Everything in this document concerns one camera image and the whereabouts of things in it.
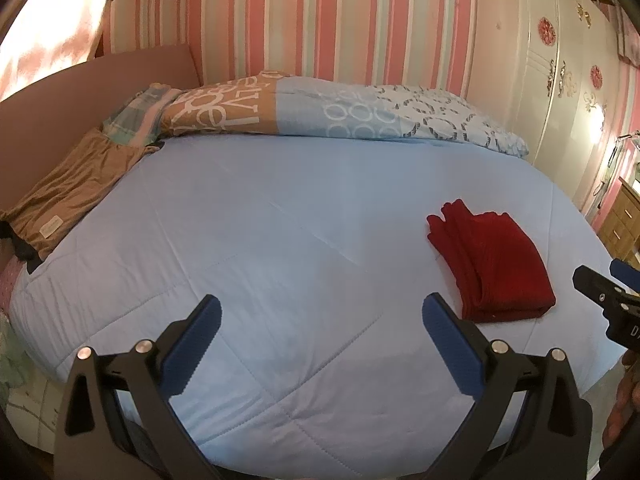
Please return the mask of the right hand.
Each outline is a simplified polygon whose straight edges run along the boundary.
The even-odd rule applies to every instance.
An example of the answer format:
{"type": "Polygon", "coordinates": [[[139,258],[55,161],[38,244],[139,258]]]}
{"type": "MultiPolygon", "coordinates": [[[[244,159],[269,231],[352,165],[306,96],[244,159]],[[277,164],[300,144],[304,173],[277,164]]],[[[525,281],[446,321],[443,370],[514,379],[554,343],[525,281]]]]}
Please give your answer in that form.
{"type": "Polygon", "coordinates": [[[602,443],[609,448],[622,433],[631,415],[640,408],[639,355],[628,350],[622,357],[625,374],[616,391],[616,400],[606,420],[602,443]]]}

